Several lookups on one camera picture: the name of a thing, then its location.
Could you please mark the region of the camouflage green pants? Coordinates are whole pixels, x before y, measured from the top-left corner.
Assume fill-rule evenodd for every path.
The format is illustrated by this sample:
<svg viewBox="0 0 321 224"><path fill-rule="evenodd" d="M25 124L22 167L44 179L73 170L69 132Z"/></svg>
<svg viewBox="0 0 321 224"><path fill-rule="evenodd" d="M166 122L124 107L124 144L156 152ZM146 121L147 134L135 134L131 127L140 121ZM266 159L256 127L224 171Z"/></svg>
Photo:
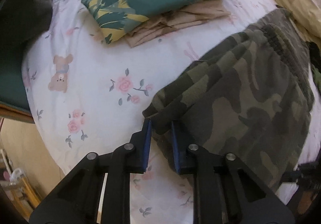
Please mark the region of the camouflage green pants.
<svg viewBox="0 0 321 224"><path fill-rule="evenodd" d="M290 12L277 8L194 61L156 93L143 116L167 159L171 123L179 120L197 144L234 153L277 190L309 132L309 63Z"/></svg>

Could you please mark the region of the white floral bed sheet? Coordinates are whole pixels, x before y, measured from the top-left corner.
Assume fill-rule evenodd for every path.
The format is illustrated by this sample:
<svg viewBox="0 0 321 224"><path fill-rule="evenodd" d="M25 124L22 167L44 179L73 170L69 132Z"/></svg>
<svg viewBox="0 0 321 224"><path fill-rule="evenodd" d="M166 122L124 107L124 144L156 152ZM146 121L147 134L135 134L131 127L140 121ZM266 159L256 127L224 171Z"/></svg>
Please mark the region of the white floral bed sheet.
<svg viewBox="0 0 321 224"><path fill-rule="evenodd" d="M129 141L158 90L277 3L222 1L230 17L132 48L125 39L107 44L80 0L53 0L50 30L28 51L23 80L36 127L64 173L89 152L105 154Z"/></svg>

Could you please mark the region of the cluttered wooden shelf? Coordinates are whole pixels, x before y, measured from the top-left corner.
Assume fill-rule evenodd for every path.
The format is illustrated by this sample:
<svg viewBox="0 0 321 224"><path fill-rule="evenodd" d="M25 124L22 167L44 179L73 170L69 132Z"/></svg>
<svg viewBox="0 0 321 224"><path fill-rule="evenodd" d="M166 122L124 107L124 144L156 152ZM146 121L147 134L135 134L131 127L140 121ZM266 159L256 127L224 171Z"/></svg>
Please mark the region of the cluttered wooden shelf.
<svg viewBox="0 0 321 224"><path fill-rule="evenodd" d="M29 218L41 200L31 187L25 172L16 168L12 170L6 152L1 149L1 188L9 199L10 206L17 211L25 221Z"/></svg>

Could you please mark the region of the dark green bedside surface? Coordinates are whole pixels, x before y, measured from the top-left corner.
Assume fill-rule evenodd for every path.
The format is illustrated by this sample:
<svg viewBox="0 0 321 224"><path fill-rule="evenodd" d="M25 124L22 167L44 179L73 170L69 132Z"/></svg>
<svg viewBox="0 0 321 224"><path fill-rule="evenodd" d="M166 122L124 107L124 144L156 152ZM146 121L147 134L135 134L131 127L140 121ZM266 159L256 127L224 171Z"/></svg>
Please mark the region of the dark green bedside surface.
<svg viewBox="0 0 321 224"><path fill-rule="evenodd" d="M1 104L30 114L23 78L22 60L26 44L1 39Z"/></svg>

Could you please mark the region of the beige folded garment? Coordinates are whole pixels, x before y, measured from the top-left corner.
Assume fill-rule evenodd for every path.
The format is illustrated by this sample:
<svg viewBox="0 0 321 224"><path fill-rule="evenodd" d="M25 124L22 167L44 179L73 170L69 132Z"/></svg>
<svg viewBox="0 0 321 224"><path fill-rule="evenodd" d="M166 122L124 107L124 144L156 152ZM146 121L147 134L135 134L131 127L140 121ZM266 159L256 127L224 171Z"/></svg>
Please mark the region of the beige folded garment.
<svg viewBox="0 0 321 224"><path fill-rule="evenodd" d="M230 15L222 0L205 0L152 17L127 33L125 40L133 48L162 35Z"/></svg>

